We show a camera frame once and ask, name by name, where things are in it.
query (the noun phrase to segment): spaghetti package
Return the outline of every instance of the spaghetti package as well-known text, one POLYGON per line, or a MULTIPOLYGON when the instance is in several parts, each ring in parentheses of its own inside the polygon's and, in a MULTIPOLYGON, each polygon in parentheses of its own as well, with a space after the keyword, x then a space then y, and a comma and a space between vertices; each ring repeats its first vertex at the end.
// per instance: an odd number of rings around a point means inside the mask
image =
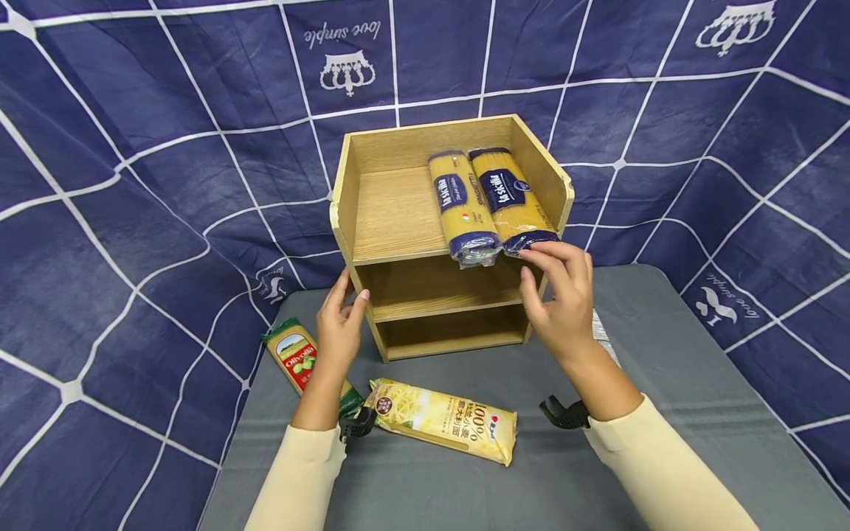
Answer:
MULTIPOLYGON (((313 337, 301 326, 298 319, 293 318, 280 323, 277 328, 263 336, 263 343, 295 387, 298 396, 302 395, 313 375, 313 365, 318 355, 313 337)), ((362 404, 363 397, 345 380, 339 397, 339 418, 359 411, 362 404)))
POLYGON ((493 265, 502 247, 466 154, 443 151, 431 155, 428 169, 451 257, 461 269, 493 265))
POLYGON ((507 148, 469 152, 505 254, 519 252, 537 241, 558 241, 555 229, 507 148))
POLYGON ((511 464, 517 414, 387 378, 369 382, 365 407, 388 432, 511 464))

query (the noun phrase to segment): blue pasta package label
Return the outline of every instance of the blue pasta package label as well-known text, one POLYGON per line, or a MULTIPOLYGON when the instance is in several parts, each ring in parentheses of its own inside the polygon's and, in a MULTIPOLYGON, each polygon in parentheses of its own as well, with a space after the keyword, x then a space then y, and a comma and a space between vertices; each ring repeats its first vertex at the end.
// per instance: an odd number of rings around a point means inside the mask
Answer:
POLYGON ((479 180, 491 213, 506 206, 524 205, 525 192, 531 191, 528 183, 520 181, 505 168, 484 172, 479 180))
POLYGON ((456 173, 437 177, 433 181, 433 186, 437 190, 440 212, 445 212, 453 206, 467 204, 467 187, 456 173))

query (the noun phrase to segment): left hand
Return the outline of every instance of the left hand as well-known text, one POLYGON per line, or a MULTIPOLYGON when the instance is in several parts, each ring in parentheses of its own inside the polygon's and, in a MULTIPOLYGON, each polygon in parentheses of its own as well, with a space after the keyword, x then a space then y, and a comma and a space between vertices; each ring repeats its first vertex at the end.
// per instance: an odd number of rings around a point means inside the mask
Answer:
POLYGON ((361 291, 354 304, 344 308, 345 299, 353 291, 349 271, 344 269, 316 314, 319 355, 314 372, 332 371, 344 377, 360 349, 360 326, 370 294, 369 290, 361 291))

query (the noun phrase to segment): hand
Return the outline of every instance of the hand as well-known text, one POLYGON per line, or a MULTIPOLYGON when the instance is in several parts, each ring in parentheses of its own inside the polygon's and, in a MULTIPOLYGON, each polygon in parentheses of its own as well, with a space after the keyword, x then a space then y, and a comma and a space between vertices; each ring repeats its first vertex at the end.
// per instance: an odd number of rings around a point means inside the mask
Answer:
POLYGON ((596 352, 593 339, 593 264, 590 255, 563 242, 531 245, 519 255, 542 269, 555 296, 541 301, 531 270, 523 266, 520 296, 531 325, 549 352, 562 365, 596 352))
POLYGON ((314 377, 316 373, 329 371, 344 377, 357 355, 360 348, 360 325, 366 314, 369 290, 361 291, 354 299, 354 304, 343 308, 343 302, 353 291, 349 271, 344 269, 316 314, 319 355, 316 356, 314 377))

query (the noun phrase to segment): lower compartment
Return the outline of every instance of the lower compartment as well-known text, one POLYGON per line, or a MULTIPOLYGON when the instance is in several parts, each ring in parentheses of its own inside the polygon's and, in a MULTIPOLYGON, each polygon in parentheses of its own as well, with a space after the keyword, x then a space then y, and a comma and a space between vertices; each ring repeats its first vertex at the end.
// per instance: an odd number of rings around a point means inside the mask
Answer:
POLYGON ((528 319, 519 304, 377 323, 388 361, 521 343, 528 319))

